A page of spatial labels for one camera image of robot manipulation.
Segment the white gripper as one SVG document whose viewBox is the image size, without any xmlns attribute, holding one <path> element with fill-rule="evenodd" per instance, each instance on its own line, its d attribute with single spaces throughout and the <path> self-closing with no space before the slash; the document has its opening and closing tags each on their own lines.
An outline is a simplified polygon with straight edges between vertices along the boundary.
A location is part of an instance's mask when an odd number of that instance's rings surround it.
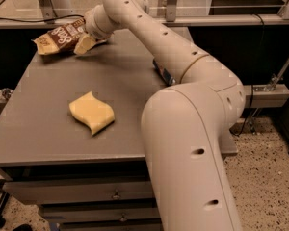
<svg viewBox="0 0 289 231">
<path fill-rule="evenodd" d="M 115 31 L 115 24 L 102 5 L 86 11 L 84 18 L 88 34 L 83 34 L 76 43 L 74 48 L 76 55 L 85 54 L 96 45 L 96 39 L 107 39 Z"/>
</svg>

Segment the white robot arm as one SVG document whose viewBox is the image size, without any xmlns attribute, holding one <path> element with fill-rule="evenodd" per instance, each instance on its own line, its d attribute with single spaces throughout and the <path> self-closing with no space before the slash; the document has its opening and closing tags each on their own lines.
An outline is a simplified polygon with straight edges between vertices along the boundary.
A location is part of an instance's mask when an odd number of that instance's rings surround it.
<svg viewBox="0 0 289 231">
<path fill-rule="evenodd" d="M 95 39 L 130 30 L 173 79 L 148 99 L 141 121 L 164 231 L 243 231 L 222 157 L 235 150 L 229 129 L 245 108 L 240 79 L 148 15 L 147 0 L 102 0 L 85 20 Z"/>
</svg>

